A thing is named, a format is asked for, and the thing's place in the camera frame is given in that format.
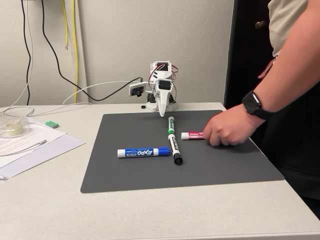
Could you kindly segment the person's hand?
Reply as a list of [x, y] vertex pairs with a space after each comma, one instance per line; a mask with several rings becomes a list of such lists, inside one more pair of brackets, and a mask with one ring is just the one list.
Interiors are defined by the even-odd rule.
[[212, 146], [238, 145], [245, 142], [264, 120], [247, 113], [243, 104], [213, 116], [202, 131]]

